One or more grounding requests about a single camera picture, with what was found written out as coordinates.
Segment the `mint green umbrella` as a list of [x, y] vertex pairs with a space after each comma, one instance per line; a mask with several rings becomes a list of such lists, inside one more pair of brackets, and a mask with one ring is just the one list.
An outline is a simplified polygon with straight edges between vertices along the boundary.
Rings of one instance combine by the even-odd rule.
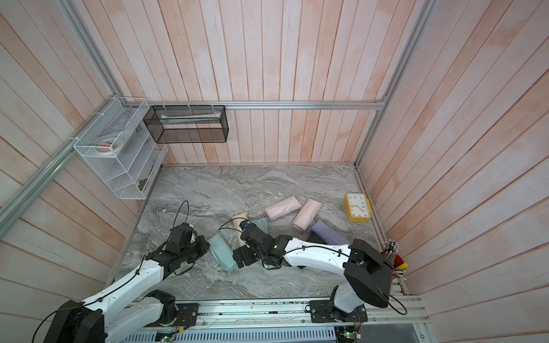
[[252, 221], [265, 234], [269, 234], [268, 222], [266, 218], [260, 218]]
[[215, 234], [208, 240], [210, 251], [220, 265], [226, 271], [231, 272], [237, 268], [237, 263], [233, 258], [233, 251], [220, 233]]

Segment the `beige umbrella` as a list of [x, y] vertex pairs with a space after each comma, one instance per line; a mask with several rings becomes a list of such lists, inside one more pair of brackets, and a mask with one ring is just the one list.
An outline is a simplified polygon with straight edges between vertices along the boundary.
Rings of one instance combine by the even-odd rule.
[[237, 214], [232, 218], [232, 225], [236, 229], [236, 232], [234, 234], [235, 234], [235, 237], [236, 237], [237, 248], [245, 246], [245, 242], [241, 238], [242, 228], [240, 227], [240, 225], [243, 222], [247, 222], [248, 219], [249, 219], [248, 218], [248, 212], [243, 212], [241, 214]]

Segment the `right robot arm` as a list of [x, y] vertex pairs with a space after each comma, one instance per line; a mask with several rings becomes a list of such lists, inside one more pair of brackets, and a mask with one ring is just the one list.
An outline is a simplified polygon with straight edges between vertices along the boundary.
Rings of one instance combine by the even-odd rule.
[[334, 319], [343, 320], [364, 304], [390, 306], [394, 269], [363, 240], [329, 245], [287, 235], [274, 238], [247, 220], [240, 223], [238, 231], [245, 246], [233, 251], [233, 257], [240, 267], [259, 261], [266, 270], [309, 267], [344, 277], [345, 282], [333, 289], [327, 303]]

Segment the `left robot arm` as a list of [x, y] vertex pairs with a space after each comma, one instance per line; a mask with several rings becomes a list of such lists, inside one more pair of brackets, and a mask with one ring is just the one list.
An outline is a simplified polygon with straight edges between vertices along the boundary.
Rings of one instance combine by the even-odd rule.
[[173, 295], [154, 290], [186, 263], [194, 266], [210, 243], [194, 227], [171, 228], [168, 239], [146, 254], [137, 268], [81, 302], [68, 301], [51, 313], [46, 342], [121, 342], [149, 324], [179, 325]]

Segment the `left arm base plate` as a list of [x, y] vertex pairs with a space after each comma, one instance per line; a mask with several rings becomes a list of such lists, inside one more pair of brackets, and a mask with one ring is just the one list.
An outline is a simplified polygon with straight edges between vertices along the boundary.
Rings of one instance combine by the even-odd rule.
[[174, 303], [165, 305], [160, 318], [148, 327], [179, 327], [188, 329], [197, 324], [198, 303]]

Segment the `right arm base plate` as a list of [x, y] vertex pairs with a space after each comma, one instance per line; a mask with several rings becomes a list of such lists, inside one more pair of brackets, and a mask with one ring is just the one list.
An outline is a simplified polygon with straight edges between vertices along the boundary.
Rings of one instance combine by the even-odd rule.
[[362, 324], [368, 321], [366, 310], [363, 306], [357, 307], [351, 313], [339, 310], [330, 300], [312, 300], [305, 307], [313, 323], [351, 322]]

